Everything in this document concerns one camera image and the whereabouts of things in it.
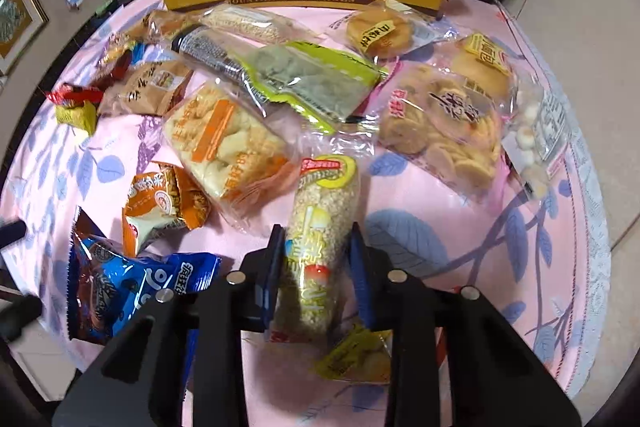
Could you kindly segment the oat bar yellow clear wrapper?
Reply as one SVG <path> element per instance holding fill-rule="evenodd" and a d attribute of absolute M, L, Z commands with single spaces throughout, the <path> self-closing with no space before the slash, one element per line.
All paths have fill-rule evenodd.
<path fill-rule="evenodd" d="M 273 343 L 308 343 L 328 331 L 359 189 L 355 158 L 329 154 L 302 160 L 270 325 Z"/>

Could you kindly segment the blue cookie packet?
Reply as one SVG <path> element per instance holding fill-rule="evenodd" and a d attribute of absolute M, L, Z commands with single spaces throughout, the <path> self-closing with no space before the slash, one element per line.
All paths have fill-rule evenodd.
<path fill-rule="evenodd" d="M 145 254 L 129 258 L 78 207 L 68 250 L 66 322 L 70 339 L 104 346 L 159 291 L 205 291 L 221 257 L 211 253 Z"/>

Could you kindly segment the dark label clear snack tube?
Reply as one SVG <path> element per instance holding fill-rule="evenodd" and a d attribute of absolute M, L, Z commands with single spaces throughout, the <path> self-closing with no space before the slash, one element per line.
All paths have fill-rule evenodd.
<path fill-rule="evenodd" d="M 236 43 L 236 40 L 231 36 L 205 25 L 195 24 L 179 31 L 171 39 L 170 48 L 198 67 L 208 68 L 233 83 L 239 97 L 253 105 L 262 118 L 266 118 L 273 112 L 273 104 L 257 90 L 247 69 L 232 54 L 232 43 Z"/>

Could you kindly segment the yellow packet near gripper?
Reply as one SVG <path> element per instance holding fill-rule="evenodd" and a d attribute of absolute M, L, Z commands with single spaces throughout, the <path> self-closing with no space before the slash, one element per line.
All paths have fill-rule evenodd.
<path fill-rule="evenodd" d="M 392 370 L 391 331 L 371 332 L 356 325 L 314 367 L 329 381 L 386 385 Z"/>

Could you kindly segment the orange white snack packet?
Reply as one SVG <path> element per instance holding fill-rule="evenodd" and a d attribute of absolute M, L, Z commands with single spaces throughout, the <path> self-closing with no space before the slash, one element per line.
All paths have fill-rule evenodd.
<path fill-rule="evenodd" d="M 167 162 L 136 174 L 122 208 L 122 248 L 129 258 L 169 230 L 194 230 L 205 225 L 212 206 L 190 174 Z"/>

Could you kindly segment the rice cracker bag orange label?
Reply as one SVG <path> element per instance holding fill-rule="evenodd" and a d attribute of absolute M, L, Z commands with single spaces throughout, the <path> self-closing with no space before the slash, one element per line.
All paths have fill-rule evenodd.
<path fill-rule="evenodd" d="M 221 217 L 239 229 L 250 227 L 295 170 L 292 146 L 211 81 L 171 109 L 163 135 Z"/>

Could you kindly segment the pink floral tablecloth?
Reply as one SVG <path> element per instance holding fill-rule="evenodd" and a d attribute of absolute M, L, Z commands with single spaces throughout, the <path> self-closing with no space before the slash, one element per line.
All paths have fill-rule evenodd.
<path fill-rule="evenodd" d="M 119 9 L 72 58 L 61 81 L 88 80 L 106 38 L 160 8 L 162 0 L 136 0 Z M 451 412 L 445 340 L 435 355 L 442 386 L 442 425 L 581 426 L 570 398 L 585 384 L 603 329 L 611 274 L 608 229 L 597 176 L 562 88 L 500 4 L 447 0 L 446 17 L 479 30 L 501 46 L 514 66 L 530 70 L 565 107 L 570 145 L 558 162 L 544 202 L 518 195 L 506 182 L 502 202 L 467 202 L 426 171 L 379 150 L 363 174 L 361 228 L 368 245 L 387 251 L 394 267 L 420 277 L 429 288 L 452 291 L 475 286 L 547 367 L 566 393 L 542 384 L 518 384 L 515 351 L 484 334 L 465 348 L 488 355 L 488 369 L 513 369 L 504 382 L 480 378 L 480 362 L 461 369 L 454 387 L 472 391 L 454 398 Z M 1 222 L 21 218 L 26 237 L 2 256 L 18 288 L 43 291 L 43 325 L 84 369 L 100 347 L 68 340 L 66 263 L 77 206 L 103 232 L 119 237 L 120 207 L 151 140 L 152 120 L 140 116 L 103 121 L 92 139 L 58 124 L 44 102 L 17 147 L 1 194 Z M 242 333 L 244 387 L 250 426 L 384 426 L 390 386 L 327 381 L 312 373 L 311 345 L 267 343 Z"/>

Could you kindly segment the round biscuit bag pink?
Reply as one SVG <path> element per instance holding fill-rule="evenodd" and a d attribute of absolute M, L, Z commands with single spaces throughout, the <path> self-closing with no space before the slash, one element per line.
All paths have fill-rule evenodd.
<path fill-rule="evenodd" d="M 402 62 L 369 105 L 378 143 L 474 202 L 489 202 L 502 173 L 501 118 L 476 84 Z"/>

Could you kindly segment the white candy clear bag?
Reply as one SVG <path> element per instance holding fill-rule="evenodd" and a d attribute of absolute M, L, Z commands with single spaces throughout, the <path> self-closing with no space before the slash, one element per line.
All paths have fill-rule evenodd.
<path fill-rule="evenodd" d="M 535 78 L 518 78 L 513 112 L 501 144 L 530 199 L 547 196 L 571 135 L 561 101 Z"/>

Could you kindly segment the green clear snack bag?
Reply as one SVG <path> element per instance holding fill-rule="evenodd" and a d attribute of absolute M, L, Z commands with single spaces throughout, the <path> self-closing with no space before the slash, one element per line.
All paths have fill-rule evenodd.
<path fill-rule="evenodd" d="M 386 76 L 354 54 L 307 41 L 267 44 L 238 60 L 268 101 L 288 104 L 325 134 L 346 124 Z"/>

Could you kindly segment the small yellow snack packet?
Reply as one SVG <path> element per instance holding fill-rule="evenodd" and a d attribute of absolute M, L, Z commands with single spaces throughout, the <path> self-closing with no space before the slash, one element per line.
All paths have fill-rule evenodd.
<path fill-rule="evenodd" d="M 89 136 L 96 132 L 96 106 L 85 102 L 75 107 L 55 106 L 55 116 L 59 124 L 68 124 L 74 128 L 84 130 Z"/>

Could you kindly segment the bun clear wrapper yellow label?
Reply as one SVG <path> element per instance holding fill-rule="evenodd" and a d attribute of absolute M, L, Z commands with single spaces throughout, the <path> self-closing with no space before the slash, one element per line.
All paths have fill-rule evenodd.
<path fill-rule="evenodd" d="M 506 51 L 481 32 L 442 43 L 444 68 L 480 87 L 496 105 L 508 105 L 516 90 Z"/>

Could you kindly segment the red snack packet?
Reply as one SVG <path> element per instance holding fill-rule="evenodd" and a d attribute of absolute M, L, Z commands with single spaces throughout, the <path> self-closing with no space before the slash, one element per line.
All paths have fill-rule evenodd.
<path fill-rule="evenodd" d="M 81 87 L 63 82 L 53 91 L 47 92 L 46 98 L 57 106 L 78 107 L 83 106 L 86 102 L 94 105 L 100 104 L 103 92 L 93 87 Z"/>

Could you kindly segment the round cake clear wrapper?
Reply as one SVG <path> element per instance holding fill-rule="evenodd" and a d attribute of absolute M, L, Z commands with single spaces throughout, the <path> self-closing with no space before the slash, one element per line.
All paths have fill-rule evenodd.
<path fill-rule="evenodd" d="M 374 64 L 460 36 L 443 17 L 424 14 L 397 0 L 375 0 L 334 20 L 326 34 Z"/>

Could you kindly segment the sesame bar clear wrapper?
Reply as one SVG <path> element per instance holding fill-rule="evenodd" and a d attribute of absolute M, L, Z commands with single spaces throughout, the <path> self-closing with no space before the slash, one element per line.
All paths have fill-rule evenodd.
<path fill-rule="evenodd" d="M 230 3 L 204 10 L 198 14 L 198 20 L 208 27 L 262 44 L 321 41 L 319 35 L 292 18 Z"/>

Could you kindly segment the gold framed picture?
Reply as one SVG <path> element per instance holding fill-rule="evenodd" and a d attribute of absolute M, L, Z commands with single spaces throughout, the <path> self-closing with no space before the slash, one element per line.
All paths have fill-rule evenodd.
<path fill-rule="evenodd" d="M 1 0 L 0 10 L 1 74 L 7 76 L 49 19 L 40 0 Z"/>

